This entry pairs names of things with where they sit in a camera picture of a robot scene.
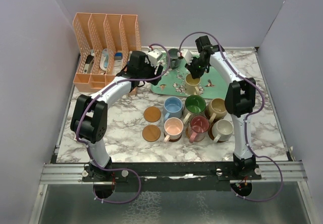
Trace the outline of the brown wooden coaster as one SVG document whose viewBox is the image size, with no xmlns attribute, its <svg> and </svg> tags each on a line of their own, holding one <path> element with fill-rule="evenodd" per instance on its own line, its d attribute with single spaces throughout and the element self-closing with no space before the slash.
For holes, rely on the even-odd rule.
<svg viewBox="0 0 323 224">
<path fill-rule="evenodd" d="M 225 139 L 222 139 L 222 138 L 219 138 L 217 141 L 215 141 L 215 140 L 214 140 L 214 139 L 215 139 L 215 136 L 214 136 L 214 135 L 213 135 L 213 133 L 212 133 L 213 126 L 214 126 L 214 125 L 211 125 L 211 126 L 209 127 L 209 129 L 208 129 L 208 136 L 209 136 L 209 138 L 210 138 L 213 142 L 218 142 L 218 143 L 220 143 L 220 142 L 225 142 L 226 140 L 225 140 Z"/>
</svg>

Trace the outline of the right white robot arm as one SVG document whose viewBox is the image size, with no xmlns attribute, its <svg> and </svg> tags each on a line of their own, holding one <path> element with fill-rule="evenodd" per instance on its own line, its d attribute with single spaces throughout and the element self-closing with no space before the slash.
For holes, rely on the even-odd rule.
<svg viewBox="0 0 323 224">
<path fill-rule="evenodd" d="M 208 73 L 209 68 L 213 67 L 227 84 L 225 108 L 232 117 L 235 137 L 232 174 L 237 179 L 243 179 L 256 168 L 255 155 L 248 149 L 247 143 L 251 135 L 247 117 L 255 106 L 255 80 L 240 73 L 227 58 L 220 43 L 212 45 L 209 36 L 209 33 L 205 33 L 195 40 L 199 57 L 186 58 L 185 68 L 195 79 Z"/>
</svg>

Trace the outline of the red floral mug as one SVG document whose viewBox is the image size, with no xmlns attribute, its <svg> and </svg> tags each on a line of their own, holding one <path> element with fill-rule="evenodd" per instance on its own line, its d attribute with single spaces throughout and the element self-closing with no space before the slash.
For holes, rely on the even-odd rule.
<svg viewBox="0 0 323 224">
<path fill-rule="evenodd" d="M 188 139 L 190 143 L 204 139 L 209 129 L 209 121 L 204 116 L 195 116 L 188 126 Z"/>
</svg>

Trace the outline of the blue mug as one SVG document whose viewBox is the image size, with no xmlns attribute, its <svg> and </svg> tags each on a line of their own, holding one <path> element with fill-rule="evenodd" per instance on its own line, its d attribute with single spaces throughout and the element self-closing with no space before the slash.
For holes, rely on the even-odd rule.
<svg viewBox="0 0 323 224">
<path fill-rule="evenodd" d="M 183 103 L 177 97 L 169 97 L 164 101 L 163 115 L 164 122 L 169 118 L 181 118 L 183 113 Z"/>
</svg>

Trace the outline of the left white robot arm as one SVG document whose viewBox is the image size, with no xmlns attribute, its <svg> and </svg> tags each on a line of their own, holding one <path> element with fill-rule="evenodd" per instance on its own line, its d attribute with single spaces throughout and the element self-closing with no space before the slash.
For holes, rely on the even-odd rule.
<svg viewBox="0 0 323 224">
<path fill-rule="evenodd" d="M 112 173 L 111 157 L 103 140 L 108 109 L 141 81 L 157 85 L 164 73 L 163 66 L 158 63 L 162 56 L 157 49 L 133 51 L 111 83 L 90 96 L 82 94 L 77 98 L 70 128 L 76 134 L 76 140 L 85 144 L 90 164 L 95 166 L 94 175 L 101 181 L 108 180 Z"/>
</svg>

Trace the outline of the dark walnut coaster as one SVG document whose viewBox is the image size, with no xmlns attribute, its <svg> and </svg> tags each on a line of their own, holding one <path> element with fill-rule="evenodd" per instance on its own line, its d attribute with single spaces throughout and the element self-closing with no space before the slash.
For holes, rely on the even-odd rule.
<svg viewBox="0 0 323 224">
<path fill-rule="evenodd" d="M 181 135 L 179 135 L 179 137 L 178 137 L 178 138 L 176 138 L 176 139 L 171 139 L 171 138 L 169 138 L 169 142 L 177 142 L 177 141 L 179 141 L 179 140 L 181 139 L 181 137 L 182 137 L 182 134 L 181 134 Z"/>
</svg>

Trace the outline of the dark grey mug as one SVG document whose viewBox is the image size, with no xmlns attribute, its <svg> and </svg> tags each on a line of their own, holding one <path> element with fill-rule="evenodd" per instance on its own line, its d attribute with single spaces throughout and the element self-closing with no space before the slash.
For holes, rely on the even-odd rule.
<svg viewBox="0 0 323 224">
<path fill-rule="evenodd" d="M 171 69 L 176 69 L 179 67 L 181 63 L 181 59 L 178 56 L 179 50 L 177 48 L 171 48 L 168 50 L 170 61 L 171 61 Z"/>
</svg>

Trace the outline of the tan beige mug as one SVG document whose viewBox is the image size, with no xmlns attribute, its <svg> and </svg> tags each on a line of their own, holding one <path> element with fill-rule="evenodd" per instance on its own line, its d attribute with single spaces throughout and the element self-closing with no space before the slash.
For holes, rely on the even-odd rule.
<svg viewBox="0 0 323 224">
<path fill-rule="evenodd" d="M 225 107 L 225 100 L 221 98 L 215 98 L 209 102 L 204 114 L 210 123 L 223 119 L 227 115 Z"/>
</svg>

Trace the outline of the white speckled mug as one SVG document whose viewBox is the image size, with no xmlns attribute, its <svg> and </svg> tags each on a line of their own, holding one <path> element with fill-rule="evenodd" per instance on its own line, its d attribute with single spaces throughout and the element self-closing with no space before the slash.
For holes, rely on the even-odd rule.
<svg viewBox="0 0 323 224">
<path fill-rule="evenodd" d="M 224 142 L 233 135 L 233 124 L 225 119 L 218 120 L 212 127 L 213 142 Z"/>
</svg>

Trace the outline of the peach plastic file organizer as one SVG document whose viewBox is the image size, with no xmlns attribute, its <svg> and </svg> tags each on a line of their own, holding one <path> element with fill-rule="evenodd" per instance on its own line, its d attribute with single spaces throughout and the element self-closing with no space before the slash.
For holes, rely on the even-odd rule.
<svg viewBox="0 0 323 224">
<path fill-rule="evenodd" d="M 75 15 L 80 61 L 73 83 L 79 92 L 94 93 L 107 86 L 130 54 L 142 49 L 138 22 L 137 15 Z"/>
</svg>

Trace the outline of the green mug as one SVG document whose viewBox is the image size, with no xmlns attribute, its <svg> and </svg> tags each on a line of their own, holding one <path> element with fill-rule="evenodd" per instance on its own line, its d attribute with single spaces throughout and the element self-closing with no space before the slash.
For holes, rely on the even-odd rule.
<svg viewBox="0 0 323 224">
<path fill-rule="evenodd" d="M 183 111 L 183 124 L 186 125 L 194 116 L 202 115 L 206 109 L 204 98 L 199 95 L 190 95 L 186 98 Z"/>
</svg>

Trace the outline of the light wood coaster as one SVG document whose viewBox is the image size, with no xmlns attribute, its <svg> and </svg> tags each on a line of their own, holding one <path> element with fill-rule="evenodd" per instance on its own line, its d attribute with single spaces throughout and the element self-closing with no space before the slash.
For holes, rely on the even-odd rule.
<svg viewBox="0 0 323 224">
<path fill-rule="evenodd" d="M 150 106 L 144 111 L 143 116 L 146 121 L 154 123 L 161 118 L 161 111 L 155 106 Z"/>
<path fill-rule="evenodd" d="M 156 125 L 148 125 L 142 131 L 142 137 L 148 142 L 155 142 L 160 137 L 160 129 Z"/>
</svg>

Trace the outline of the light pink mug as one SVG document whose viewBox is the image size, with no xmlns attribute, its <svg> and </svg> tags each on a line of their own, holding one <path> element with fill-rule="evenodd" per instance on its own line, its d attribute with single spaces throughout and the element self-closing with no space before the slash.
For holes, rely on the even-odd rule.
<svg viewBox="0 0 323 224">
<path fill-rule="evenodd" d="M 164 123 L 164 143 L 169 142 L 169 138 L 176 139 L 183 133 L 184 125 L 179 118 L 169 118 Z"/>
</svg>

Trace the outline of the green floral tray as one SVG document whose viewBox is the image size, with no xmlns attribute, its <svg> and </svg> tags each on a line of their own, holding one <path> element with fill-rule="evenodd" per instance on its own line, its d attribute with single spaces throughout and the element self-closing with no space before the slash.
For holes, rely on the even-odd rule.
<svg viewBox="0 0 323 224">
<path fill-rule="evenodd" d="M 183 59 L 175 69 L 169 69 L 161 78 L 159 83 L 151 85 L 153 93 L 162 95 L 187 97 L 185 92 L 185 78 L 189 71 L 185 68 L 186 60 Z M 200 78 L 199 90 L 205 99 L 224 99 L 228 86 L 215 68 L 210 68 L 208 73 L 204 73 Z"/>
</svg>

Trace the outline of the woven rattan coaster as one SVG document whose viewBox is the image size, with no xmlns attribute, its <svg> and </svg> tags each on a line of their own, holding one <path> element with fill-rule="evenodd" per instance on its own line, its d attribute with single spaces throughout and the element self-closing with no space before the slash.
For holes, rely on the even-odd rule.
<svg viewBox="0 0 323 224">
<path fill-rule="evenodd" d="M 190 126 L 187 126 L 185 130 L 185 134 L 188 139 L 190 139 L 190 136 L 191 136 L 190 133 L 191 133 Z"/>
</svg>

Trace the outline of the yellow mug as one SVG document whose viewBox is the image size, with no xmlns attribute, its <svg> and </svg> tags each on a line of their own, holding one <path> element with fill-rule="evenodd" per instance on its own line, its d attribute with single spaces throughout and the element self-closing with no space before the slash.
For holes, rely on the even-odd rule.
<svg viewBox="0 0 323 224">
<path fill-rule="evenodd" d="M 185 93 L 187 95 L 200 95 L 200 78 L 193 79 L 191 74 L 188 74 L 185 78 Z"/>
</svg>

